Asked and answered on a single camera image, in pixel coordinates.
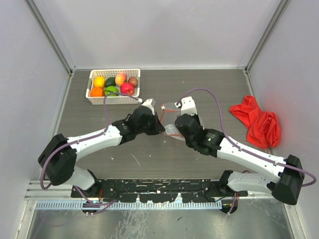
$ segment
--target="red cloth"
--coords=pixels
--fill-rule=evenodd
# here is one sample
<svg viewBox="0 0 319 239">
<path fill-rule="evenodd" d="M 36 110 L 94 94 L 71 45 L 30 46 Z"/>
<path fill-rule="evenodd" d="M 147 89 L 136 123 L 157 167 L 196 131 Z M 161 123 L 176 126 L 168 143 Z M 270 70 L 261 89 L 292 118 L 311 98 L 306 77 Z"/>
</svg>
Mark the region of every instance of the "red cloth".
<svg viewBox="0 0 319 239">
<path fill-rule="evenodd" d="M 274 112 L 263 112 L 253 96 L 245 96 L 241 105 L 232 106 L 229 111 L 247 128 L 247 141 L 266 149 L 277 147 L 281 129 Z"/>
</svg>

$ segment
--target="plastic basket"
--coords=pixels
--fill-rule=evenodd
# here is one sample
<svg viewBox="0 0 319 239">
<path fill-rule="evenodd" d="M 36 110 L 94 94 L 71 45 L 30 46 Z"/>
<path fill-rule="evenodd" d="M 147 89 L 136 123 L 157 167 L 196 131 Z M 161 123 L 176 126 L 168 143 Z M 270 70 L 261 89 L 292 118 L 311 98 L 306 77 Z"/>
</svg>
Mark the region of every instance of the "plastic basket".
<svg viewBox="0 0 319 239">
<path fill-rule="evenodd" d="M 93 105 L 102 105 L 104 97 L 91 97 L 91 90 L 94 88 L 93 82 L 96 77 L 103 76 L 105 79 L 109 77 L 115 77 L 119 73 L 125 73 L 128 78 L 136 77 L 139 81 L 138 86 L 135 88 L 135 92 L 133 94 L 134 97 L 138 97 L 140 95 L 140 85 L 141 85 L 141 71 L 140 69 L 115 69 L 115 70 L 93 70 L 91 71 L 88 87 L 86 89 L 85 97 L 93 104 Z M 113 96 L 106 98 L 107 105 L 119 105 L 119 104 L 137 104 L 138 102 L 128 96 Z"/>
</svg>

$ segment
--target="gray table surface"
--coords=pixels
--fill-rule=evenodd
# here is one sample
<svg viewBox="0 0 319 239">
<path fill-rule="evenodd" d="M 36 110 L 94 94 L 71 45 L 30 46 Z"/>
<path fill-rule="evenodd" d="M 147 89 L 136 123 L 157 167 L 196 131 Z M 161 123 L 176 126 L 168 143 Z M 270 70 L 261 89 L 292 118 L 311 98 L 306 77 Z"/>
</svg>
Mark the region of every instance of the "gray table surface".
<svg viewBox="0 0 319 239">
<path fill-rule="evenodd" d="M 85 98 L 90 71 L 76 71 L 58 132 L 78 136 L 105 127 L 103 106 L 94 106 Z M 211 89 L 220 100 L 227 133 L 246 141 L 247 129 L 228 110 L 242 103 L 249 94 L 241 70 L 142 70 L 142 99 L 154 98 L 155 109 L 161 115 L 163 103 L 176 102 L 195 87 Z M 214 99 L 206 92 L 191 94 L 206 128 L 221 130 Z M 138 105 L 110 105 L 109 118 L 124 119 Z M 92 170 L 98 178 L 219 178 L 224 170 L 243 171 L 239 164 L 200 155 L 183 141 L 164 135 L 138 135 L 134 141 L 97 151 L 81 159 L 77 165 Z"/>
</svg>

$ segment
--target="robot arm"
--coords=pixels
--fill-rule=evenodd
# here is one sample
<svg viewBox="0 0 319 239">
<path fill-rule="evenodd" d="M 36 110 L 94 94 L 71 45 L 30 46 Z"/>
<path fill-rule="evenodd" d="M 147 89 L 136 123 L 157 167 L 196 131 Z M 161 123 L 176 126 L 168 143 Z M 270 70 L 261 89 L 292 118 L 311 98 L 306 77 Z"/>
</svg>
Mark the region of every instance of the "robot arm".
<svg viewBox="0 0 319 239">
<path fill-rule="evenodd" d="M 75 166 L 75 162 L 100 149 L 132 141 L 138 134 L 156 135 L 164 132 L 165 129 L 154 111 L 154 104 L 153 99 L 146 100 L 125 119 L 108 126 L 107 130 L 101 129 L 69 138 L 62 134 L 54 136 L 38 159 L 42 168 L 49 155 L 58 147 L 71 142 L 77 143 L 67 146 L 50 160 L 45 173 L 51 184 L 78 186 L 88 195 L 94 195 L 100 188 L 99 181 L 91 171 Z"/>
<path fill-rule="evenodd" d="M 224 171 L 219 180 L 220 190 L 226 195 L 239 191 L 257 191 L 272 194 L 277 200 L 295 205 L 304 180 L 304 174 L 277 163 L 289 164 L 302 169 L 300 160 L 289 155 L 288 158 L 277 157 L 255 150 L 230 138 L 240 149 L 230 143 L 222 132 L 215 129 L 204 129 L 200 125 L 196 106 L 192 97 L 186 97 L 181 103 L 181 116 L 177 117 L 175 126 L 184 136 L 186 145 L 204 155 L 239 163 L 257 173 L 239 173 Z M 256 155 L 269 158 L 272 164 L 242 151 L 247 149 Z"/>
</svg>

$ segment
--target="yellow lemon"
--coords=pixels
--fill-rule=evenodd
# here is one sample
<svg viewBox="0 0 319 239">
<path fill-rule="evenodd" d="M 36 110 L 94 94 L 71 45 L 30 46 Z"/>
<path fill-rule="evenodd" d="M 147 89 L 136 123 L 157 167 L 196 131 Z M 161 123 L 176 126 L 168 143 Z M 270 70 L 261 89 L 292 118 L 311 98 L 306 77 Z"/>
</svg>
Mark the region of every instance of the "yellow lemon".
<svg viewBox="0 0 319 239">
<path fill-rule="evenodd" d="M 105 79 L 103 76 L 98 76 L 97 78 L 95 78 L 94 82 L 94 87 L 99 87 L 99 88 L 104 88 L 104 84 L 105 84 Z"/>
</svg>

